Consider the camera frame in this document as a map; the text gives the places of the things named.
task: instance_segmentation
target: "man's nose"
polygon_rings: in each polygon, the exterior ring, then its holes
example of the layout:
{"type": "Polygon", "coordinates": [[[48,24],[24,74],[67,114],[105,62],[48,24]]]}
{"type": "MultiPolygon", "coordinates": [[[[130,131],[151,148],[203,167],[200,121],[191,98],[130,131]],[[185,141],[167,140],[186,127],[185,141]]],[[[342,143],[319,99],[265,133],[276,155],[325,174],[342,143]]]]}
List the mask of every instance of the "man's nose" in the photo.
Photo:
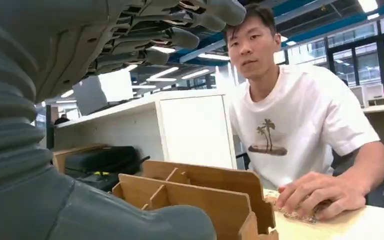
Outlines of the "man's nose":
{"type": "Polygon", "coordinates": [[[251,48],[250,44],[248,42],[242,43],[240,54],[241,55],[248,55],[253,52],[253,49],[251,48]]]}

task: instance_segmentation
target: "man's hair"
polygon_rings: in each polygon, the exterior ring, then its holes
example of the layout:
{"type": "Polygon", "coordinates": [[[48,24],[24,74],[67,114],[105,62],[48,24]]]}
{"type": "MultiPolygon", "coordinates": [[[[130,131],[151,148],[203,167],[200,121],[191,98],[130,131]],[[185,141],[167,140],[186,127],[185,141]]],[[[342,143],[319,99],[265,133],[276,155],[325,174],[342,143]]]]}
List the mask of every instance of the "man's hair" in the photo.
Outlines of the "man's hair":
{"type": "MultiPolygon", "coordinates": [[[[271,35],[274,36],[276,31],[276,24],[275,24],[275,15],[273,14],[273,11],[271,8],[264,7],[260,3],[251,3],[245,6],[246,9],[246,15],[245,20],[251,18],[251,17],[258,17],[261,19],[262,24],[264,24],[266,27],[270,29],[271,35]]],[[[235,35],[235,32],[238,31],[241,28],[241,24],[238,26],[231,26],[226,25],[226,27],[223,30],[223,36],[224,41],[228,42],[228,31],[233,30],[231,34],[231,38],[235,35]]]]}

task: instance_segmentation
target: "man's ear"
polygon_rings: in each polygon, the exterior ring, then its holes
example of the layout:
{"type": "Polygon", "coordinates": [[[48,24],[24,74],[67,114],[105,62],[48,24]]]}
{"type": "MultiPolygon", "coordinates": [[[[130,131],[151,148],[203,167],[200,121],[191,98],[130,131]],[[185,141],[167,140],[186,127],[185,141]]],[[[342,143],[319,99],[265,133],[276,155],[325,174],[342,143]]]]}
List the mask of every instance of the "man's ear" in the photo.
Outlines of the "man's ear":
{"type": "Polygon", "coordinates": [[[274,39],[274,42],[276,43],[276,52],[280,51],[281,50],[281,46],[282,46],[282,36],[280,33],[276,33],[274,36],[273,36],[273,39],[274,39]]]}

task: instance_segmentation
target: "shelf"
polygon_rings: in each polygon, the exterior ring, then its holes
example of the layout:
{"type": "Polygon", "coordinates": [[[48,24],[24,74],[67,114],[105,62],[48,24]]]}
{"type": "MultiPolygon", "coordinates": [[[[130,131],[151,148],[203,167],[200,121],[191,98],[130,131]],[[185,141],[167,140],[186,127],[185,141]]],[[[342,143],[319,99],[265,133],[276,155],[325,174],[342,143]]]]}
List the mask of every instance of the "shelf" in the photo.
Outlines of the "shelf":
{"type": "Polygon", "coordinates": [[[199,98],[217,95],[224,95],[224,93],[217,89],[162,91],[117,106],[113,106],[111,108],[95,112],[87,116],[82,116],[78,119],[58,124],[55,126],[55,128],[61,129],[73,125],[97,121],[98,119],[101,120],[109,117],[120,117],[155,110],[157,101],[169,99],[199,98]]]}

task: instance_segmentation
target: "man's mouth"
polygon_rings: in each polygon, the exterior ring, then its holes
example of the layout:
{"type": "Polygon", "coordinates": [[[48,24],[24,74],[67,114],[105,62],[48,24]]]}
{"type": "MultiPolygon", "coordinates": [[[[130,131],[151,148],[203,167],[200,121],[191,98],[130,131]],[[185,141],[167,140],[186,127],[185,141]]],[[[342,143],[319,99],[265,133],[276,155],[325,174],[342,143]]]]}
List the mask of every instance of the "man's mouth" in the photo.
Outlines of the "man's mouth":
{"type": "Polygon", "coordinates": [[[246,61],[244,61],[243,63],[242,63],[242,66],[245,66],[245,65],[247,65],[247,64],[251,64],[251,63],[255,63],[255,62],[257,62],[256,60],[246,60],[246,61]]]}

